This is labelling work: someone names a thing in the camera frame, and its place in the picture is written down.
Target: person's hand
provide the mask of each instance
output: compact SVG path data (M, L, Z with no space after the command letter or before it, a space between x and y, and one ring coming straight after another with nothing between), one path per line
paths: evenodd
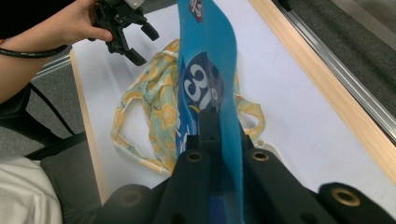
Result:
M52 35L52 41L72 45L82 39L94 38L111 41L108 30L93 27L95 0L76 0L41 24L44 32Z

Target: yellow fabric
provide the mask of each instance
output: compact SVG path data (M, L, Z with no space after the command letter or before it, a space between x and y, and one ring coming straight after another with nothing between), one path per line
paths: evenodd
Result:
M139 78L124 93L116 108L111 138L114 147L133 160L159 173L170 175L177 161L177 56L178 39L157 53ZM245 112L259 120L259 125L245 130L255 140L264 130L265 118L260 105L253 104L239 94L239 82L234 83L238 114ZM131 141L120 134L126 108L132 100L141 100L149 118L148 137L158 159L147 158Z

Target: table surface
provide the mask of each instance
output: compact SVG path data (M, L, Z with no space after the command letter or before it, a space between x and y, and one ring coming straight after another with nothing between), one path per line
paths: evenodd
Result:
M274 146L307 188L341 182L396 217L396 148L270 0L215 1L233 25L241 94L267 119L261 140ZM130 48L148 61L179 37L177 6L147 15L160 38L124 29ZM165 175L125 158L111 143L117 103L144 69L100 41L73 46L71 60L102 203L131 183L153 188ZM122 132L153 156L148 120L133 103Z

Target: chair leg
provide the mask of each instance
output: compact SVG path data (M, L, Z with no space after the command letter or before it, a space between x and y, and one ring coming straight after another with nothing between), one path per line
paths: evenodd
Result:
M36 140L44 146L49 146L62 140L62 138L33 118L27 111L23 111L16 118L0 119L0 126Z

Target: black chair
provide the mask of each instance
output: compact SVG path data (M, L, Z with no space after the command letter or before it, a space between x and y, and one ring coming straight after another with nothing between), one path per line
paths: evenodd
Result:
M26 111L31 91L34 91L49 106L67 131L75 135L56 108L32 83L0 105L0 126L35 140L45 147L63 140Z

